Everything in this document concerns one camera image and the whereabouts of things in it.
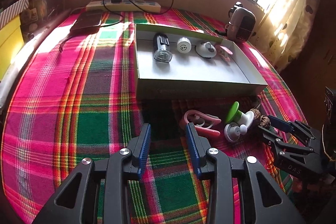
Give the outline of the brown walnut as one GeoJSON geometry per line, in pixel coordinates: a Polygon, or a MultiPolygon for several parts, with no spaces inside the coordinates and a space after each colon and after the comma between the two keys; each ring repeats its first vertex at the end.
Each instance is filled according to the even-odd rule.
{"type": "Polygon", "coordinates": [[[261,119],[260,111],[256,108],[252,108],[250,111],[253,112],[253,122],[259,124],[261,119]]]}
{"type": "Polygon", "coordinates": [[[265,129],[269,129],[271,126],[270,119],[267,116],[262,115],[260,118],[259,126],[265,129]]]}

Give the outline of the green white suction holder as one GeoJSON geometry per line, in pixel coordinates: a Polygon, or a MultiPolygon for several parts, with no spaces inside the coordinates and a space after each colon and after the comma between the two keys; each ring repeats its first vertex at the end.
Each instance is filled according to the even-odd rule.
{"type": "Polygon", "coordinates": [[[247,128],[250,128],[255,118],[254,112],[248,111],[244,113],[240,111],[239,107],[240,105],[238,101],[233,103],[227,113],[225,123],[229,124],[231,122],[234,122],[239,126],[244,124],[247,128]]]}

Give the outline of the grey white knob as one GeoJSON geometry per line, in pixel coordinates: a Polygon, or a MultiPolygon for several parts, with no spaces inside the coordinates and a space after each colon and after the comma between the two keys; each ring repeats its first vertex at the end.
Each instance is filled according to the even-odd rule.
{"type": "Polygon", "coordinates": [[[224,128],[224,136],[228,142],[235,143],[239,140],[241,135],[247,133],[247,126],[242,124],[238,125],[234,122],[227,124],[224,128]]]}

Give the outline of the pink clip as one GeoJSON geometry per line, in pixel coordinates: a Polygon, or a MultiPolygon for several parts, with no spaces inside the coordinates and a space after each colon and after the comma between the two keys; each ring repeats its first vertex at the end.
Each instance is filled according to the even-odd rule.
{"type": "Polygon", "coordinates": [[[204,114],[198,110],[188,110],[179,122],[181,129],[185,129],[188,123],[193,123],[197,133],[205,138],[218,138],[221,133],[213,129],[221,123],[221,119],[210,114],[204,114]]]}
{"type": "Polygon", "coordinates": [[[231,50],[220,44],[216,44],[215,49],[219,57],[221,57],[227,63],[230,62],[230,57],[233,55],[233,52],[231,50]]]}

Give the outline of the white round face toy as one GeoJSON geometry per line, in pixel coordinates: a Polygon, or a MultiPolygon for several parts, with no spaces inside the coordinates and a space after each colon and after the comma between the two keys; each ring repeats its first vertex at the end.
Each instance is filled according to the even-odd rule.
{"type": "Polygon", "coordinates": [[[200,42],[195,47],[196,53],[205,59],[212,59],[217,55],[216,48],[210,42],[200,42]]]}

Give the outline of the small white ribbed jar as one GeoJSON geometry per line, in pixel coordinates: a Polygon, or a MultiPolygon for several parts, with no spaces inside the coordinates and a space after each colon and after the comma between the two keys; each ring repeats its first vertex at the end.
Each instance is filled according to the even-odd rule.
{"type": "Polygon", "coordinates": [[[187,37],[181,37],[177,42],[177,50],[180,53],[187,54],[191,51],[192,45],[187,37]]]}

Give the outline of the plaid pink green cloth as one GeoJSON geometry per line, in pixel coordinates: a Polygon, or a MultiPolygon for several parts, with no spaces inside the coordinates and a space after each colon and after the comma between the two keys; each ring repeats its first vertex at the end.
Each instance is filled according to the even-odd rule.
{"type": "Polygon", "coordinates": [[[2,134],[1,172],[5,200],[16,219],[31,223],[55,189],[84,157],[98,160],[152,130],[146,172],[129,184],[133,223],[205,223],[209,183],[192,170],[179,128],[185,111],[224,116],[231,99],[173,100],[150,106],[135,97],[134,42],[139,23],[163,24],[213,34],[218,20],[183,10],[157,16],[105,15],[109,27],[92,36],[59,42],[76,20],[70,16],[27,66],[10,102],[2,134]]]}

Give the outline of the floral curtain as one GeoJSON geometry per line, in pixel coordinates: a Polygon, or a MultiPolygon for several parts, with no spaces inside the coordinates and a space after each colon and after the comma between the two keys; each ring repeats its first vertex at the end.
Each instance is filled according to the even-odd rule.
{"type": "Polygon", "coordinates": [[[320,0],[272,0],[250,38],[276,71],[285,69],[303,50],[320,0]]]}

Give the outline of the green white cardboard box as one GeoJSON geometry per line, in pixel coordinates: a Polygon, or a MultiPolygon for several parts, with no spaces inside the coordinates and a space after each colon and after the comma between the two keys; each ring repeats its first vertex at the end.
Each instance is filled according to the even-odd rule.
{"type": "Polygon", "coordinates": [[[187,99],[256,96],[267,82],[252,61],[234,42],[167,25],[135,26],[135,93],[138,99],[187,99]],[[169,63],[154,59],[153,38],[165,34],[173,55],[169,63]],[[187,54],[178,52],[177,42],[187,37],[192,45],[187,54]],[[233,52],[230,62],[216,55],[200,57],[195,47],[200,42],[223,45],[233,52]]]}

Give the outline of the yellow box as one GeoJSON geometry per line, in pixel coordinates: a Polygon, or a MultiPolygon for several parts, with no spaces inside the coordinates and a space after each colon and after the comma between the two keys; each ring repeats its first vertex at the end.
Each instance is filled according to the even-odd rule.
{"type": "Polygon", "coordinates": [[[2,80],[13,59],[24,45],[18,15],[1,29],[0,39],[0,79],[2,80]]]}

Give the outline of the black smartphone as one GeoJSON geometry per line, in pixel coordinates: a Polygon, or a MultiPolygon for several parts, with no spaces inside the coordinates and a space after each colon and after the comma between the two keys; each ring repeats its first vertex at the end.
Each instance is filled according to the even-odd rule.
{"type": "Polygon", "coordinates": [[[102,23],[102,10],[85,11],[76,19],[70,28],[70,34],[93,34],[97,32],[102,23]]]}

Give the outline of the striped gift box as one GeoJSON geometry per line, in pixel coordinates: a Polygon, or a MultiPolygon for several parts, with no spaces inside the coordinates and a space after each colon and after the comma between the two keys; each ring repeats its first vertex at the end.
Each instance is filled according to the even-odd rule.
{"type": "Polygon", "coordinates": [[[29,0],[19,0],[3,10],[0,14],[0,29],[29,7],[29,0]]]}

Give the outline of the white power strip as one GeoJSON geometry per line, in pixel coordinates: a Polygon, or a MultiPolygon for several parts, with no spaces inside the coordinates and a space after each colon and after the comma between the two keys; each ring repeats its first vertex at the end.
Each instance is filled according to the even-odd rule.
{"type": "Polygon", "coordinates": [[[91,10],[102,10],[102,11],[113,11],[113,12],[122,12],[122,11],[142,11],[147,12],[161,12],[161,6],[157,2],[135,2],[135,5],[130,1],[123,0],[120,3],[112,3],[111,1],[93,1],[88,3],[85,7],[86,11],[91,10]]]}

